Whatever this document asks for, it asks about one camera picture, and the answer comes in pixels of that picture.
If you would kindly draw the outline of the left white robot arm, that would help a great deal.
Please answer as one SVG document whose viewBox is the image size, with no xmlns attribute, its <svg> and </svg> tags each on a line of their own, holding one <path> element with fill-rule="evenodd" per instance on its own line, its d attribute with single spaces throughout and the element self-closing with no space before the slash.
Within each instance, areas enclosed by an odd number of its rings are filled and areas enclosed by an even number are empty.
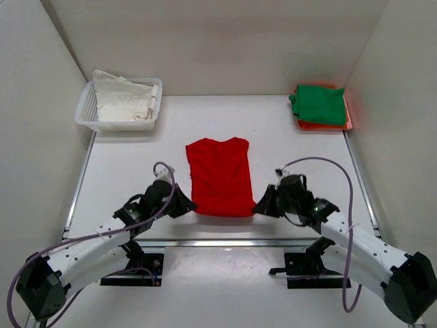
<svg viewBox="0 0 437 328">
<path fill-rule="evenodd" d="M 42 322 L 56 315 L 68 297 L 96 280 L 119 271 L 149 273 L 135 237 L 149 230 L 156 219 L 177 218 L 196 207 L 178 185 L 155 180 L 99 226 L 97 238 L 63 245 L 32 260 L 19 275 L 16 291 L 35 320 Z"/>
</svg>

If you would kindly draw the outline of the red t-shirt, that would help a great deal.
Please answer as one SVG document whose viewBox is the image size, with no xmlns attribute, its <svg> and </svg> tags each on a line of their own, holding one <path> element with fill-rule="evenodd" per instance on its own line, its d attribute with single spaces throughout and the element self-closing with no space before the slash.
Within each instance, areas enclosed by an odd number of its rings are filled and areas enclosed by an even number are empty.
<svg viewBox="0 0 437 328">
<path fill-rule="evenodd" d="M 250 217 L 255 206 L 249 167 L 249 142 L 203 138 L 186 146 L 191 199 L 200 215 Z"/>
</svg>

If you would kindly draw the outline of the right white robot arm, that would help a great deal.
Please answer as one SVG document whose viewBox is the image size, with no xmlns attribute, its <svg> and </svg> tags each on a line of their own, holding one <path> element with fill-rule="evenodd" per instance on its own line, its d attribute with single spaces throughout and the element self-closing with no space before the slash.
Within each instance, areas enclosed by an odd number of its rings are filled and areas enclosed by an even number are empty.
<svg viewBox="0 0 437 328">
<path fill-rule="evenodd" d="M 288 175 L 268 185 L 253 212 L 269 217 L 296 215 L 320 236 L 283 272 L 312 278 L 348 270 L 348 278 L 379 296 L 392 314 L 413 325 L 436 302 L 436 274 L 428 257 L 397 249 L 348 222 L 333 203 L 314 197 L 304 175 Z"/>
</svg>

